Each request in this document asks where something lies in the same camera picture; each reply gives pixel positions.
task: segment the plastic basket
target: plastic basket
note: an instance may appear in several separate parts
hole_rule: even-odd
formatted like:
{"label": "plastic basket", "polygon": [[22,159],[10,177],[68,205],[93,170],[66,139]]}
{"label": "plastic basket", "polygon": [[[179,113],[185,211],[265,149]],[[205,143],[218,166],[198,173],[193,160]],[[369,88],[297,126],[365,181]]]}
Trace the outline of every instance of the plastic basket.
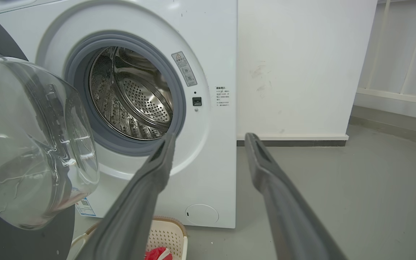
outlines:
{"label": "plastic basket", "polygon": [[[89,236],[94,232],[98,223],[90,227],[83,235],[80,235],[71,242],[71,248],[82,242],[80,250],[88,241]],[[187,231],[182,223],[169,217],[154,217],[147,239],[146,251],[149,252],[158,247],[166,247],[173,255],[173,260],[186,260],[187,257]]]}

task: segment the washing machine door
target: washing machine door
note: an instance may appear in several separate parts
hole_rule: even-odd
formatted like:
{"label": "washing machine door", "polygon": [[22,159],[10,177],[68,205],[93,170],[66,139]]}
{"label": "washing machine door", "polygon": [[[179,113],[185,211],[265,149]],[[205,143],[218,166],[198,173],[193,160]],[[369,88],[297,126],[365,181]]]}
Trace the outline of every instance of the washing machine door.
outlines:
{"label": "washing machine door", "polygon": [[73,204],[98,181],[79,94],[0,26],[0,259],[65,259]]}

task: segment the washing machine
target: washing machine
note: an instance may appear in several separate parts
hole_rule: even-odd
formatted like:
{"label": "washing machine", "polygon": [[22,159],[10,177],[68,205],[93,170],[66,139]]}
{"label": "washing machine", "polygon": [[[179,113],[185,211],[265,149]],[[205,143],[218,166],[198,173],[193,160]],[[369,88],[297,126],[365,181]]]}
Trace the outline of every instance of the washing machine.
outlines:
{"label": "washing machine", "polygon": [[235,227],[236,0],[0,0],[0,24],[81,96],[100,181],[80,214],[103,217],[172,132],[155,214]]}

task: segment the gray floor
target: gray floor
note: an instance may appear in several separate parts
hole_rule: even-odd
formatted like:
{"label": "gray floor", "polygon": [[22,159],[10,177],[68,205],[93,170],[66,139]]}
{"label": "gray floor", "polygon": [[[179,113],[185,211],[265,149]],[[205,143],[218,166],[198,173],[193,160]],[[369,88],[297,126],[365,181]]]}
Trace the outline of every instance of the gray floor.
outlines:
{"label": "gray floor", "polygon": [[[416,143],[349,126],[343,148],[269,148],[351,260],[416,259]],[[262,196],[237,149],[237,228],[187,227],[188,260],[276,259]],[[97,219],[77,215],[74,236]]]}

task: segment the sticker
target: sticker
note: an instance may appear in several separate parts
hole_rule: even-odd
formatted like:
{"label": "sticker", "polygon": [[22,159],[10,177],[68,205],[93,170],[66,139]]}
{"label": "sticker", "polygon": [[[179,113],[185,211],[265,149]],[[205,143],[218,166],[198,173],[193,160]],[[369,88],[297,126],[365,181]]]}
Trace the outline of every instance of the sticker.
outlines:
{"label": "sticker", "polygon": [[187,59],[185,58],[182,51],[177,52],[175,54],[171,54],[171,56],[173,57],[182,75],[184,76],[185,84],[187,84],[187,87],[195,86],[197,84],[197,80],[195,79],[194,73],[192,72],[192,68],[187,62]]}
{"label": "sticker", "polygon": [[92,217],[96,216],[91,206],[89,205],[88,199],[84,198],[80,200],[79,202],[77,202],[75,205],[76,205],[76,209],[78,209],[78,212],[82,214],[83,216],[92,216]]}
{"label": "sticker", "polygon": [[216,106],[228,107],[231,93],[226,87],[216,87]]}

